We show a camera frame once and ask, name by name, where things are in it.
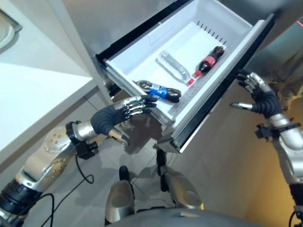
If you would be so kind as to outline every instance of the black robotic glove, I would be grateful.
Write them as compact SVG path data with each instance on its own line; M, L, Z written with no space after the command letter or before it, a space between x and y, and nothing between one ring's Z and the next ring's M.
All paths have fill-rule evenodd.
M91 126L97 134L104 134L115 138L123 144L129 145L129 139L114 126L138 114L148 114L149 107L155 107L157 98L153 96L136 96L114 103L96 112L91 120Z
M231 103L232 107L263 114L265 118L282 113L281 103L270 86L256 73L239 70L239 85L250 92L255 103Z

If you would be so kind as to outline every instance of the water bottle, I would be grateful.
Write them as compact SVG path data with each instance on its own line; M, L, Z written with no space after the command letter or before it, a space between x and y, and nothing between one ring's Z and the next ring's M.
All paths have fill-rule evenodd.
M224 54L222 46L216 46L210 55L206 56L199 64L199 69L195 72L195 76L199 77L203 72L208 72L218 61L218 59Z
M147 94L156 95L173 103L178 103L181 97L181 91L174 88L162 87L147 80L139 80L135 83Z
M156 62L177 81L186 85L191 85L194 82L189 72L168 52L162 51L157 57Z

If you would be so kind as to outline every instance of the black cable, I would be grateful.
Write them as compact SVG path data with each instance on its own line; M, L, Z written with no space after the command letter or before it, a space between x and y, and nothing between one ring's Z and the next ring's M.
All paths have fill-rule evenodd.
M54 207L55 207L55 198L53 196L53 194L51 193L48 193L48 194L45 194L37 199L35 199L31 204L29 204L27 207L25 207L20 213L17 214L17 216L15 216L10 222L11 223L14 223L14 221L17 220L17 218L19 218L21 215L23 215L26 211L28 211L32 206L35 205L36 202L38 202L39 200L43 199L44 197L46 196L50 196L52 198L52 212L51 212L51 215L50 215L50 219L51 219L51 224L50 224L50 227L53 226L53 214L54 214Z
M292 226L292 220L293 220L294 215L295 215L295 212L292 212L292 214L291 214L291 216L289 218L288 227Z
M69 193L67 193L61 200L60 202L58 203L58 205L56 206L56 208L54 209L54 213L56 212L56 210L59 208L59 206L61 205L61 203L73 192L75 191L84 181L90 183L90 184L93 184L94 183L94 176L92 174L89 174L87 176L85 176L79 166L79 163L78 163L78 155L76 154L75 155L75 160L76 160L76 166L77 166L77 169L79 170L80 174L82 175L83 177L83 180L80 181ZM51 218L51 215L45 220L45 222L40 226L40 227L43 227L47 221Z
M87 183L93 184L93 183L94 183L94 176L91 175L92 180L90 181L90 180L87 179L87 177L83 174L83 172L82 172L82 170L81 170L81 168L80 168L80 166L79 166L79 163L78 163L78 154L75 155L75 160L76 160L76 166L77 166L77 168L78 168L80 174L81 174L82 177L84 178L84 180L85 180Z

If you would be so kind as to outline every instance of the robotic arm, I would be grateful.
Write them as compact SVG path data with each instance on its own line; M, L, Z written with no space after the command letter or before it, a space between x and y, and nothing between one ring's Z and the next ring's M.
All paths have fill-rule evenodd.
M263 114L268 126L259 124L258 138L272 137L284 178L289 184L295 201L294 211L303 226L303 132L300 124L293 124L282 114L281 103L270 86L256 73L240 70L239 85L251 93L256 101L251 103L232 103L231 106Z
M108 135L122 144L129 139L114 126L134 115L148 114L157 99L136 96L122 100L96 112L90 121L70 122L49 132L41 147L33 153L0 194L0 217L12 226L23 224L32 204L64 171L70 158L77 153L88 159L98 147L87 141L98 134Z

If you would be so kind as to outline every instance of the white drawer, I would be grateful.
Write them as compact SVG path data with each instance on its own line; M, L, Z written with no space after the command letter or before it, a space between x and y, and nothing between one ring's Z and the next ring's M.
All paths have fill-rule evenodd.
M145 93L141 79L182 92L177 104L158 100L153 115L163 138L176 151L184 145L245 66L273 24L273 15L251 25L216 0L178 0L97 55L109 78L130 95ZM204 76L187 87L157 63L168 51L190 73L218 45L225 53Z

